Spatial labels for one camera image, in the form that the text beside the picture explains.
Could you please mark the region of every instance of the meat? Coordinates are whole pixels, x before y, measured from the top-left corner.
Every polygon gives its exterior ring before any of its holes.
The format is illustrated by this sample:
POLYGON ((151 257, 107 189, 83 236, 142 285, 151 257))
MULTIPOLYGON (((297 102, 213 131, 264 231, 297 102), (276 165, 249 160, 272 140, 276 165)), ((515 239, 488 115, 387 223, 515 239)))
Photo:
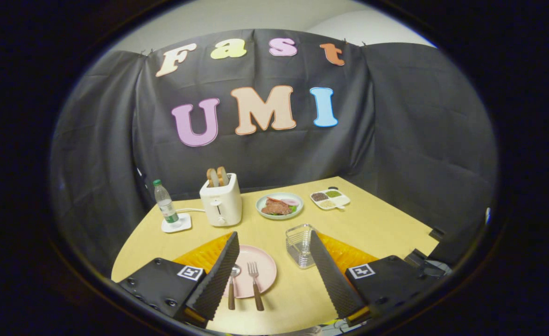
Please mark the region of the meat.
POLYGON ((262 213, 269 215, 289 215, 291 208, 287 204, 284 204, 284 202, 269 197, 266 200, 266 207, 262 208, 262 213))

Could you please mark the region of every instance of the black foam gripper jaw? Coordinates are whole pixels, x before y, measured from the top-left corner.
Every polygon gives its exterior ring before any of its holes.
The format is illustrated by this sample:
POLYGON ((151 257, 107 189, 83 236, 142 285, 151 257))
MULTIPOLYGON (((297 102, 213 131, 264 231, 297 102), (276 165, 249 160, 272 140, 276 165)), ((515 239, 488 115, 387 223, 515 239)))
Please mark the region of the black foam gripper jaw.
POLYGON ((310 253, 314 258, 318 273, 322 277, 328 296, 337 311, 338 318, 345 319, 366 306, 358 293, 349 285, 345 276, 341 274, 317 234, 311 234, 310 253))
POLYGON ((221 255, 219 255, 210 273, 204 277, 193 293, 191 293, 186 306, 204 317, 204 319, 212 320, 218 305, 221 303, 227 281, 238 256, 239 238, 237 232, 234 231, 227 240, 224 249, 221 251, 221 255))

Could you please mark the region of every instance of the cutlery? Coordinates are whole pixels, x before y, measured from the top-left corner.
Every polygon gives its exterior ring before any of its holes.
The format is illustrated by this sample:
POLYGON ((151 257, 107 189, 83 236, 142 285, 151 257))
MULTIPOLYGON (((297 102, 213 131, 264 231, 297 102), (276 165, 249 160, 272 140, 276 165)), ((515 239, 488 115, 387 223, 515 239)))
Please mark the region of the cutlery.
POLYGON ((259 311, 262 311, 264 310, 264 305, 262 305, 260 290, 258 289, 258 284, 256 283, 256 278, 258 277, 258 265, 255 261, 247 264, 247 272, 249 272, 249 276, 251 276, 253 280, 253 297, 256 299, 256 308, 259 311))
POLYGON ((231 270, 231 281, 229 281, 229 309, 231 310, 235 309, 235 290, 233 288, 233 278, 238 276, 239 273, 241 273, 240 266, 237 266, 237 264, 233 265, 231 270))

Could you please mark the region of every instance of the toaster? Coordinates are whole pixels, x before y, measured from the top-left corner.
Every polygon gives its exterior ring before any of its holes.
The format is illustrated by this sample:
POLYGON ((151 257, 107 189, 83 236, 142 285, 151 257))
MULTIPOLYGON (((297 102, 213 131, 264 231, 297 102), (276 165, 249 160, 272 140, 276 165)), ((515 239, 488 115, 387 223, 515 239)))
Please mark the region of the toaster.
POLYGON ((242 202, 236 174, 227 174, 229 183, 222 187, 208 187, 209 181, 200 189, 200 199, 208 221, 215 227, 228 227, 241 221, 242 202))

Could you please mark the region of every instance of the plate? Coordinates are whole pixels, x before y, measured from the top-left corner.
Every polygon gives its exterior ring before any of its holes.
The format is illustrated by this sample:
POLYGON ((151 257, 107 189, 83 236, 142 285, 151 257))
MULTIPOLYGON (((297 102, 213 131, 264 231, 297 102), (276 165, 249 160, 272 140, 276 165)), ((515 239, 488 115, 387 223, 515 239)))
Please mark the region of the plate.
MULTIPOLYGON (((241 273, 233 278, 234 292, 236 298, 251 298, 253 297, 253 282, 252 277, 247 272, 247 263, 255 261, 258 264, 258 289, 260 293, 268 290, 276 279, 276 264, 275 260, 265 251, 257 247, 249 245, 239 245, 239 256, 235 263, 241 268, 241 273)), ((227 279, 227 287, 225 287, 224 296, 229 294, 229 279, 227 279)))
POLYGON ((274 219, 276 221, 281 221, 283 219, 288 219, 288 218, 295 217, 295 216, 299 215, 300 212, 302 212, 303 208, 304 208, 304 201, 302 200, 302 198, 298 195, 291 194, 291 193, 268 194, 266 196, 263 196, 262 198, 260 198, 258 200, 258 202, 256 202, 256 210, 260 213, 260 215, 262 215, 263 217, 266 217, 268 219, 274 219), (269 215, 269 214, 264 213, 264 212, 261 211, 262 208, 264 208, 266 206, 266 200, 269 197, 274 198, 275 200, 284 200, 285 198, 288 198, 290 200, 296 200, 296 201, 300 202, 300 205, 297 206, 297 210, 295 212, 292 212, 289 215, 280 215, 280 216, 269 215))
POLYGON ((345 196, 345 194, 341 193, 338 189, 326 189, 311 193, 310 199, 315 205, 317 205, 318 208, 321 208, 322 210, 331 210, 337 206, 344 206, 345 204, 351 202, 349 197, 345 196), (328 194, 331 192, 337 193, 338 195, 331 197, 328 194))

